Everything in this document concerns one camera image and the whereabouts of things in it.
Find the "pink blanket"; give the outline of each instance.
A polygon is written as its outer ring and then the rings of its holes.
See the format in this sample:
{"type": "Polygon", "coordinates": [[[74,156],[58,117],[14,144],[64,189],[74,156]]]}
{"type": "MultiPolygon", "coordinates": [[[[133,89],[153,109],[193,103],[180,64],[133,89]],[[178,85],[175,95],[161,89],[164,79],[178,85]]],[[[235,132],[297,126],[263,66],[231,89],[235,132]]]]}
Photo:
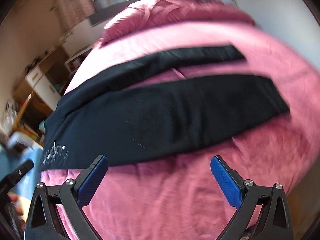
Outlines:
{"type": "MultiPolygon", "coordinates": [[[[280,182],[286,192],[316,159],[320,76],[292,49],[247,23],[182,22],[119,38],[92,50],[67,91],[112,65],[145,54],[229,43],[245,55],[246,62],[185,67],[180,73],[170,70],[139,85],[219,73],[265,75],[290,106],[290,115],[197,152],[109,168],[91,203],[83,208],[104,240],[215,239],[235,211],[211,174],[210,160],[215,155],[221,155],[243,178],[264,186],[280,182]]],[[[79,172],[48,170],[42,173],[42,181],[58,185],[79,172]]],[[[65,212],[58,208],[69,236],[77,239],[65,212]]]]}

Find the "bed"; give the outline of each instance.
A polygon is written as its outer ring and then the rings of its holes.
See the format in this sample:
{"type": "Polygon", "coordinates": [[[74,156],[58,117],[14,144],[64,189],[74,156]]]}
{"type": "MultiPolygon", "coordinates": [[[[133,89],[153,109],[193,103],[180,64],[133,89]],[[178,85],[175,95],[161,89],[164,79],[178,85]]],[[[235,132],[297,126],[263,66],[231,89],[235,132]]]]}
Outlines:
{"type": "MultiPolygon", "coordinates": [[[[287,194],[317,159],[319,73],[259,30],[247,14],[219,2],[142,0],[130,5],[106,25],[66,93],[108,67],[143,55],[226,44],[238,48],[246,61],[173,68],[134,86],[225,73],[262,75],[273,80],[290,114],[196,152],[110,167],[91,203],[83,208],[104,240],[217,238],[235,209],[211,174],[215,155],[258,185],[280,182],[287,194]]],[[[41,180],[47,186],[59,185],[80,171],[46,170],[41,180]]],[[[63,208],[58,210],[69,237],[77,239],[63,208]]],[[[258,214],[256,210],[249,225],[258,214]]]]}

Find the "finger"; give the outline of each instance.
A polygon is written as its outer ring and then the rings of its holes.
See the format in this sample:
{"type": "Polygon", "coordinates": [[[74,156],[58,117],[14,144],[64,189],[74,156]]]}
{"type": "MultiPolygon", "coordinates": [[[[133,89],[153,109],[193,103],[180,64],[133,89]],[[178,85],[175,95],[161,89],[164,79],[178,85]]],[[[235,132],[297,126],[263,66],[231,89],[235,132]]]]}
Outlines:
{"type": "Polygon", "coordinates": [[[23,210],[21,207],[16,207],[16,213],[18,216],[23,216],[23,210]]]}
{"type": "Polygon", "coordinates": [[[21,223],[21,231],[23,232],[24,229],[26,228],[26,222],[23,219],[21,219],[20,223],[21,223]]]}
{"type": "Polygon", "coordinates": [[[17,194],[8,193],[12,202],[17,202],[19,200],[19,196],[17,194]]]}

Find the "white drawer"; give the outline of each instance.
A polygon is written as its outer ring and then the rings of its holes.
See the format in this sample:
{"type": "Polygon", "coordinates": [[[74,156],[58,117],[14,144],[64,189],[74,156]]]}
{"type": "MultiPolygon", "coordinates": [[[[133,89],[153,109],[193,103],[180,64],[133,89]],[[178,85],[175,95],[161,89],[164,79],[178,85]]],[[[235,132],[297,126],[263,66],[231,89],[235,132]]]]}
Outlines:
{"type": "Polygon", "coordinates": [[[31,70],[26,76],[26,81],[29,83],[29,85],[32,88],[34,88],[35,84],[40,80],[42,76],[43,76],[43,73],[41,72],[39,67],[35,66],[35,68],[31,70]]]}
{"type": "Polygon", "coordinates": [[[34,90],[42,101],[47,104],[47,106],[49,106],[53,111],[56,110],[61,96],[46,76],[43,76],[38,81],[34,90]]]}

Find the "beige wall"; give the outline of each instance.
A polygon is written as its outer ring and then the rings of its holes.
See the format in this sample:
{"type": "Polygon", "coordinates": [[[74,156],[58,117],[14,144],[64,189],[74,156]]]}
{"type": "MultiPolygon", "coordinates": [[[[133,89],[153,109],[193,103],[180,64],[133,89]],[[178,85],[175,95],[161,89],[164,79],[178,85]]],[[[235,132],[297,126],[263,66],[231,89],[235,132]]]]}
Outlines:
{"type": "Polygon", "coordinates": [[[0,119],[19,73],[62,35],[54,0],[19,0],[0,25],[0,119]]]}

